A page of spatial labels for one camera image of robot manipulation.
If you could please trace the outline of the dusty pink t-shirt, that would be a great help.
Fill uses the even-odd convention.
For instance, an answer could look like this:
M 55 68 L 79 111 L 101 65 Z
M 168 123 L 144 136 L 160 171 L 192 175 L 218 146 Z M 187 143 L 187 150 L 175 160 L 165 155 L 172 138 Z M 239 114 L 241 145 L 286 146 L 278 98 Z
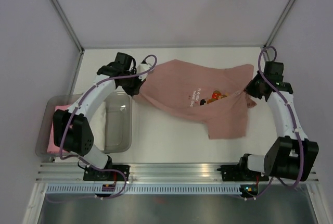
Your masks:
M 134 99 L 205 124 L 210 140 L 242 138 L 256 106 L 245 91 L 253 72 L 251 64 L 218 69 L 175 59 L 157 65 Z

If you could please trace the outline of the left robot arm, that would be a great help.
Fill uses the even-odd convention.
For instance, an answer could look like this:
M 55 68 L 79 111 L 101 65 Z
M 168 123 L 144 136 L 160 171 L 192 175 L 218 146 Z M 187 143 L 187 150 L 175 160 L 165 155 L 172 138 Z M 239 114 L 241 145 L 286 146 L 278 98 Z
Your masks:
M 146 77 L 155 67 L 147 60 L 136 60 L 118 52 L 114 61 L 98 69 L 92 86 L 67 109 L 53 114 L 54 144 L 62 160 L 78 158 L 92 168 L 102 180 L 113 176 L 111 159 L 94 144 L 90 121 L 105 99 L 121 87 L 129 96 L 137 95 Z

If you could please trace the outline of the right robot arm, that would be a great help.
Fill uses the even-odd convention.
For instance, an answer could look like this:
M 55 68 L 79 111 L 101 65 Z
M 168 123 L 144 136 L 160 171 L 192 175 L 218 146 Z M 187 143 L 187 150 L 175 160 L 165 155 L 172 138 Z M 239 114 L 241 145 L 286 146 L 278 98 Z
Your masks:
M 249 95 L 267 102 L 277 139 L 265 155 L 244 154 L 237 167 L 244 180 L 260 172 L 269 177 L 306 181 L 319 152 L 318 144 L 309 140 L 300 125 L 293 89 L 283 81 L 283 70 L 283 63 L 268 61 L 245 89 Z

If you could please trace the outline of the grey plastic bin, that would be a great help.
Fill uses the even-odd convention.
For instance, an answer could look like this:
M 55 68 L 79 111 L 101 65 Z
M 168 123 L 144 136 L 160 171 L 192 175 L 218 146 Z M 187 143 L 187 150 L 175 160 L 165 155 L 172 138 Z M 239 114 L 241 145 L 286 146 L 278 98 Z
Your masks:
M 38 157 L 57 157 L 58 151 L 49 146 L 49 138 L 53 126 L 53 114 L 58 106 L 68 107 L 80 97 L 76 95 L 62 95 L 52 97 L 45 108 L 35 152 Z M 129 149 L 132 141 L 132 99 L 124 92 L 113 92 L 105 99 L 104 134 L 105 141 L 94 144 L 106 154 L 122 153 Z

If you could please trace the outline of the white rolled t-shirt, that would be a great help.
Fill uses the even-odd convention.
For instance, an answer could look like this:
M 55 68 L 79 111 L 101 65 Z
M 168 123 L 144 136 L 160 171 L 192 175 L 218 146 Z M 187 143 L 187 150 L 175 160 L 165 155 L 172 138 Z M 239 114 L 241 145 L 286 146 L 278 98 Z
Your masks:
M 106 127 L 106 103 L 102 102 L 94 113 L 91 121 L 91 129 L 94 136 L 94 144 L 101 150 L 105 150 Z

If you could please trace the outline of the pink rolled t-shirt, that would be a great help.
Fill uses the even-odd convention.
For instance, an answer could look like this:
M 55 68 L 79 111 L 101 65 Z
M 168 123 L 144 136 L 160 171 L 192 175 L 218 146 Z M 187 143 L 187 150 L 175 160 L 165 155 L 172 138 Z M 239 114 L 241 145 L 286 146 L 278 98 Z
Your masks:
M 48 154 L 59 155 L 60 153 L 60 142 L 63 135 L 63 131 L 66 127 L 66 121 L 69 119 L 70 114 L 57 113 L 58 110 L 66 111 L 70 105 L 61 105 L 55 107 L 53 114 L 53 122 L 50 131 L 49 144 L 47 148 Z

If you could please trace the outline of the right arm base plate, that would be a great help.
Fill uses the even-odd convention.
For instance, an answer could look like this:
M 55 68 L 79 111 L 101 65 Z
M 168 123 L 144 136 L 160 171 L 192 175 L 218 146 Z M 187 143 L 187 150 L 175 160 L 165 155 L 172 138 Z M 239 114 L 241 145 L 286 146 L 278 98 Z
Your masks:
M 269 177 L 260 172 L 243 169 L 239 165 L 221 165 L 217 171 L 224 182 L 268 182 Z

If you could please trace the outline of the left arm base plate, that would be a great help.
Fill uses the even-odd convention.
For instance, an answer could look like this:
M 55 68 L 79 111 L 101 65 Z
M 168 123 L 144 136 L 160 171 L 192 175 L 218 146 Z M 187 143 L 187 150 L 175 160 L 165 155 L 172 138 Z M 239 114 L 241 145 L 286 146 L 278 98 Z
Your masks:
M 122 172 L 126 179 L 128 179 L 130 175 L 130 166 L 129 165 L 115 165 L 113 164 L 110 168 L 107 169 L 113 169 L 114 171 L 98 171 L 93 168 L 87 168 L 85 167 L 83 180 L 84 181 L 124 181 L 124 178 L 122 175 L 120 175 L 118 172 L 115 172 L 115 170 L 118 170 Z

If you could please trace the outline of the right aluminium frame post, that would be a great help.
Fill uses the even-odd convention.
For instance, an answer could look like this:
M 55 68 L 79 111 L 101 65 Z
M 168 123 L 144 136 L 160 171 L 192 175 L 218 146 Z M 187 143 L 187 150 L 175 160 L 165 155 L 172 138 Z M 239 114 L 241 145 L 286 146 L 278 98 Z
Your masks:
M 281 27 L 283 26 L 284 22 L 286 21 L 288 15 L 291 13 L 294 5 L 296 4 L 297 0 L 288 0 L 287 4 L 284 6 L 278 20 L 276 21 L 272 31 L 270 32 L 267 40 L 263 44 L 263 47 L 267 47 L 271 45 L 275 38 L 277 37 Z

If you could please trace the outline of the aluminium frame post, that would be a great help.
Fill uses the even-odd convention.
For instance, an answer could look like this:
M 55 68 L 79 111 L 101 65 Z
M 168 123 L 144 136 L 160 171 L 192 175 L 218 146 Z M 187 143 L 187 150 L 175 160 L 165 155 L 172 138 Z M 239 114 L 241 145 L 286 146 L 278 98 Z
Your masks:
M 79 51 L 80 54 L 82 54 L 84 52 L 84 48 L 82 46 L 82 44 L 80 43 L 80 40 L 78 39 L 70 21 L 68 20 L 68 17 L 66 16 L 66 13 L 64 12 L 61 4 L 59 3 L 58 0 L 49 0 L 51 5 L 53 6 L 56 14 L 58 15 L 61 23 L 63 24 L 67 34 L 69 35 L 71 41 L 73 42 L 73 44 L 75 45 L 75 47 L 77 48 L 77 50 Z
M 281 27 L 283 26 L 284 22 L 286 21 L 288 15 L 291 13 L 294 5 L 296 4 L 297 0 L 288 0 L 287 4 L 284 6 L 278 20 L 276 21 L 272 31 L 270 32 L 267 40 L 263 44 L 263 47 L 267 47 L 271 45 L 275 38 L 277 37 Z

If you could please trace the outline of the aluminium front rail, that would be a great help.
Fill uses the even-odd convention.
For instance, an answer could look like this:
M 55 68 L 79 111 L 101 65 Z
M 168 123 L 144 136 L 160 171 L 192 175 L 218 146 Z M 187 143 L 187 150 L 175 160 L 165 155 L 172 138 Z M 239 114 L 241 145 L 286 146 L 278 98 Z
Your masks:
M 226 183 L 217 169 L 219 163 L 129 163 L 129 183 L 184 183 L 219 184 Z M 42 163 L 36 182 L 79 183 L 83 181 L 84 170 L 77 163 Z

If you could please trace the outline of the left aluminium frame post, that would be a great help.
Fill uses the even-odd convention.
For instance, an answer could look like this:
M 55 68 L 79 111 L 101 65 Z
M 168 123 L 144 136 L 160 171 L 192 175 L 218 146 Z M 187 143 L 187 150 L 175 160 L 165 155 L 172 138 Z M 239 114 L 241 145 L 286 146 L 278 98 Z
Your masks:
M 75 45 L 75 47 L 77 48 L 77 50 L 79 51 L 80 54 L 82 54 L 84 52 L 84 48 L 82 46 L 82 44 L 80 43 L 80 40 L 78 39 L 70 21 L 68 20 L 68 17 L 66 16 L 66 13 L 64 12 L 61 4 L 59 3 L 58 0 L 49 0 L 51 5 L 53 6 L 56 14 L 58 15 L 61 23 L 63 24 L 67 34 L 69 35 L 71 41 L 73 42 L 73 44 Z

